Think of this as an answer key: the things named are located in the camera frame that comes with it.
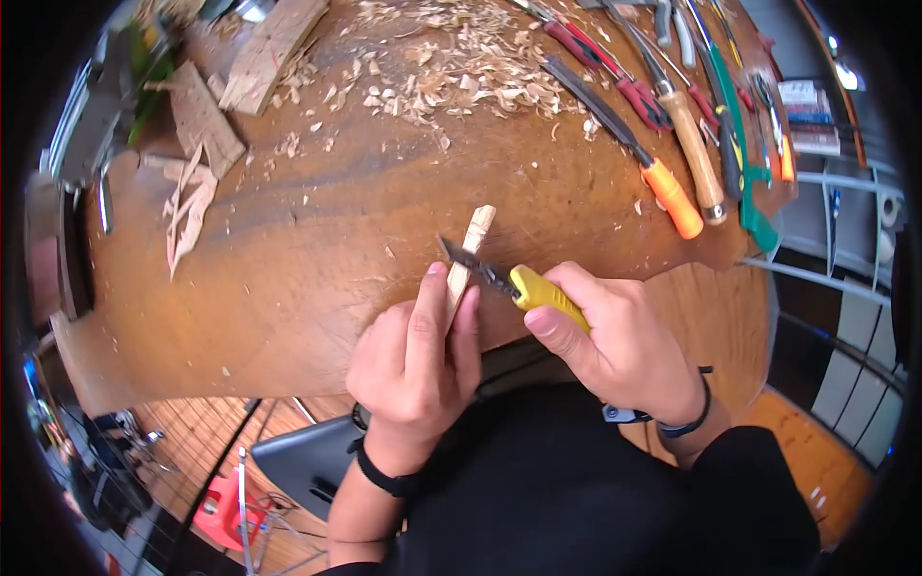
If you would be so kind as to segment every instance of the red stool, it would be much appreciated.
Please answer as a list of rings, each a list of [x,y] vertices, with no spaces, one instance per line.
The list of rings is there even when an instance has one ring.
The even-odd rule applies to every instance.
[[[212,540],[231,550],[243,551],[240,530],[240,500],[238,496],[238,486],[240,485],[238,476],[232,475],[230,478],[215,476],[208,486],[208,492],[205,500],[195,512],[193,521],[195,525],[202,529]],[[217,503],[215,511],[208,511],[205,508],[206,502],[211,499]],[[253,544],[256,535],[259,534],[259,527],[266,518],[266,507],[260,505],[255,498],[246,492],[246,530],[249,536],[249,545]],[[249,524],[254,524],[254,530],[250,531]]]

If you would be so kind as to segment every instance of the tape roll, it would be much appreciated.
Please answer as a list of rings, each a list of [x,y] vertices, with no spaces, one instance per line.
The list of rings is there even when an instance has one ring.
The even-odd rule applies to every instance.
[[[889,228],[896,224],[896,218],[900,215],[900,208],[902,208],[899,199],[881,194],[878,201],[881,203],[880,212],[883,227]]]
[[[893,253],[896,252],[896,247],[893,246],[893,241],[890,240],[890,236],[881,230],[881,246],[877,253],[877,262],[878,264],[887,264],[893,259]]]

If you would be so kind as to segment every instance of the wooden table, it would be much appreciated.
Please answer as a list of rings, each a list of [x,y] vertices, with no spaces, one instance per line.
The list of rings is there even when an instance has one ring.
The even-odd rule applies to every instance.
[[[499,4],[517,15],[518,29],[526,28],[530,18]],[[575,260],[598,276],[647,279],[688,262],[727,269],[753,252],[735,206],[723,226],[682,240],[656,207],[636,161],[623,156],[607,134],[600,132],[593,143],[584,140],[583,115],[561,113],[549,122],[520,112],[502,120],[485,106],[463,122],[440,117],[452,140],[445,154],[431,130],[383,114],[371,117],[361,105],[373,83],[368,77],[359,80],[343,110],[329,112],[321,100],[329,83],[339,83],[341,71],[350,68],[353,48],[388,40],[379,45],[390,52],[379,57],[387,74],[391,66],[408,65],[402,55],[408,47],[449,42],[439,29],[394,39],[418,26],[402,18],[340,37],[356,11],[352,3],[334,2],[315,29],[312,61],[329,79],[303,88],[300,105],[270,106],[258,118],[228,114],[255,158],[249,168],[239,161],[220,182],[202,237],[172,283],[164,255],[166,222],[160,219],[171,182],[149,168],[115,178],[115,232],[108,237],[100,234],[97,207],[88,206],[95,310],[76,323],[55,317],[53,325],[81,405],[91,416],[173,397],[342,393],[349,356],[364,327],[388,306],[413,298],[427,264],[442,257],[436,233],[460,240],[474,208],[484,204],[496,206],[498,214],[482,255],[539,271]],[[628,69],[645,75],[634,48],[604,14],[572,12],[593,37],[601,40],[596,25],[605,30],[609,48]],[[719,22],[703,12],[724,54],[730,54]],[[771,77],[751,21],[741,7],[738,12],[742,18],[731,26],[747,72]],[[650,30],[651,20],[642,10],[642,27]],[[510,38],[514,32],[510,29]],[[577,68],[556,41],[540,30],[534,34],[546,52],[561,54]],[[226,75],[244,39],[244,32],[224,40],[193,34],[189,56],[203,77]],[[679,61],[677,45],[668,52]],[[728,66],[747,82],[732,61]],[[689,76],[708,86],[700,64]],[[676,138],[645,128],[617,92],[595,88],[692,192]],[[316,109],[316,116],[301,115],[308,109]],[[767,112],[761,112],[767,125]],[[755,122],[745,112],[744,117],[751,163],[758,164]],[[322,129],[312,134],[308,127],[321,121]],[[550,134],[557,122],[554,142]],[[291,131],[301,132],[305,154],[276,156],[273,148]],[[179,155],[170,127],[152,126],[149,132],[144,151]],[[766,134],[771,143],[770,131]],[[322,150],[325,137],[336,142],[328,153]],[[710,151],[719,167],[716,149]],[[266,167],[270,160],[273,170]],[[754,186],[756,204],[768,214],[796,192],[778,174],[770,193],[763,183]],[[637,200],[641,214],[634,210]],[[706,293],[698,297],[699,310],[686,313],[714,304]],[[508,298],[487,293],[481,312],[485,349],[526,334],[522,313]]]

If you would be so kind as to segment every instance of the yellow knife handle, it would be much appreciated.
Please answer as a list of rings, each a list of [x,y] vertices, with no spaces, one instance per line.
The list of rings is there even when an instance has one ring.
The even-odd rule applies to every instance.
[[[576,304],[573,304],[572,300],[567,298],[563,290],[557,288],[544,276],[528,266],[520,264],[509,273],[509,281],[521,293],[514,300],[515,305],[520,309],[529,311],[538,306],[552,306],[573,318],[580,325],[580,328],[589,334],[589,323],[585,320],[583,311]]]

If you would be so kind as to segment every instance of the bracelet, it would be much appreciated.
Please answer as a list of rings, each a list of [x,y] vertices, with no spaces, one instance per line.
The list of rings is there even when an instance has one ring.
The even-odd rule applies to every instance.
[[[355,453],[356,460],[359,462],[359,469],[368,480],[387,492],[394,498],[406,498],[413,496],[420,488],[420,473],[409,476],[390,477],[372,464],[371,458],[365,452],[365,437],[362,436],[353,441],[346,449],[346,453]]]
[[[659,426],[659,430],[666,438],[678,438],[690,432],[694,432],[700,428],[707,419],[707,415],[711,412],[711,387],[707,385],[707,380],[705,380],[703,376],[705,371],[710,372],[707,368],[708,367],[698,369],[701,373],[701,384],[704,386],[704,411],[702,411],[697,420],[693,421],[691,424],[685,424],[684,426],[666,426],[662,422],[657,422],[656,425]]]

